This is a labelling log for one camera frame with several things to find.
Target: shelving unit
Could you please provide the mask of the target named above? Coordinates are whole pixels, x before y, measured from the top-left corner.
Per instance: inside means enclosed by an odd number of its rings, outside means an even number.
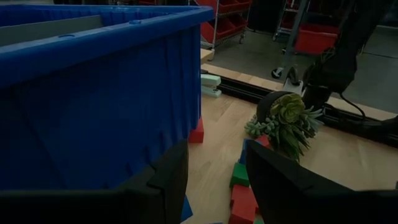
[[[211,6],[214,9],[214,19],[201,25],[202,46],[215,47],[235,37],[242,44],[252,0],[188,0],[188,4]]]
[[[331,47],[337,38],[339,30],[348,18],[349,12],[352,10],[355,4],[355,0],[341,0],[341,4],[346,3],[344,16],[340,20],[340,24],[336,27],[322,26],[316,24],[301,24],[303,15],[308,13],[310,8],[311,0],[285,0],[283,10],[280,14],[279,25],[273,36],[273,40],[281,33],[289,34],[286,48],[284,50],[284,57],[279,67],[271,71],[271,75],[274,78],[280,78],[285,68],[290,68],[292,65],[293,55],[299,51],[306,54],[320,54],[323,49]],[[284,22],[285,12],[296,13],[291,23]]]
[[[309,0],[306,11],[310,6],[311,0]],[[281,34],[288,34],[292,32],[293,23],[295,17],[299,11],[299,4],[297,0],[285,0],[283,1],[282,12],[279,14],[278,26],[275,30],[275,34],[272,40],[275,41]]]

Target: wooden surface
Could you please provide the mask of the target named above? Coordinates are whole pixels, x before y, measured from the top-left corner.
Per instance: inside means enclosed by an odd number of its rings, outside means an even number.
[[[280,83],[225,70],[211,65],[202,68],[218,75],[253,85],[278,90]],[[344,102],[332,99],[335,107],[354,112]],[[256,105],[222,95],[202,96],[205,127],[203,144],[190,144],[187,196],[193,216],[184,223],[228,223],[233,165],[240,157],[244,125],[255,113]],[[392,113],[361,106],[367,115],[378,119]],[[398,149],[359,138],[326,126],[320,128],[301,165],[339,184],[355,190],[393,189],[398,181]]]
[[[214,51],[200,49],[200,64],[206,63],[208,60],[211,60],[214,56]]]

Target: red storage bin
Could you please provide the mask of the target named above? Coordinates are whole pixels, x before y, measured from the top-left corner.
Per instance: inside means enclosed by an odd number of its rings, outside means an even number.
[[[216,14],[217,0],[197,0],[200,6],[211,6],[214,9],[214,14]],[[239,7],[239,2],[237,0],[220,0],[220,5],[218,6],[218,13],[226,13],[236,11]]]
[[[244,10],[244,9],[248,9],[252,3],[251,0],[237,0],[237,2],[239,3],[236,6],[235,11],[240,11],[240,10]]]
[[[207,42],[213,42],[213,33],[214,33],[215,22],[204,22],[200,26],[200,32],[203,38],[207,40]],[[227,17],[219,18],[217,24],[216,31],[216,40],[220,40],[223,37],[227,37],[235,32],[235,26],[229,21]]]
[[[337,27],[318,24],[302,24],[298,31],[295,51],[307,54],[321,54],[335,44],[338,34]]]
[[[248,22],[239,14],[229,16],[229,21],[235,26],[234,33],[243,30]]]

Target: wheel caster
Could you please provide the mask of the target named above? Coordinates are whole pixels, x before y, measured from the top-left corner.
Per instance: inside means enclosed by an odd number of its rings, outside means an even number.
[[[207,61],[211,62],[214,59],[214,55],[216,54],[216,51],[213,48],[209,49],[209,50],[211,50],[213,53],[211,55],[211,58],[207,59]]]
[[[273,78],[277,78],[279,79],[282,76],[282,71],[283,70],[278,70],[278,68],[273,69],[273,71],[271,72],[271,76]]]

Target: green succulent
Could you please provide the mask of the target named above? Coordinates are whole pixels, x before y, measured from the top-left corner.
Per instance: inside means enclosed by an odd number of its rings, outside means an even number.
[[[260,123],[257,120],[257,116],[254,115],[250,121],[248,121],[244,127],[246,132],[252,138],[258,138],[263,134],[272,136],[273,130],[279,125],[279,122],[276,120],[275,116],[271,116],[271,118],[266,118],[264,123]]]
[[[266,134],[275,151],[300,162],[303,149],[310,147],[308,138],[313,138],[323,124],[317,120],[322,110],[312,110],[313,107],[305,109],[300,95],[291,93],[272,104],[264,123],[258,122],[254,115],[244,128],[252,138]]]
[[[278,116],[282,124],[291,124],[300,119],[304,112],[305,105],[301,96],[291,93],[280,97],[271,106],[271,116]]]
[[[312,111],[312,109],[313,106],[307,110],[304,110],[304,112],[300,115],[300,124],[302,123],[300,126],[307,131],[313,130],[313,132],[316,133],[318,132],[319,126],[323,125],[323,122],[317,119],[322,115],[322,109],[316,111]]]

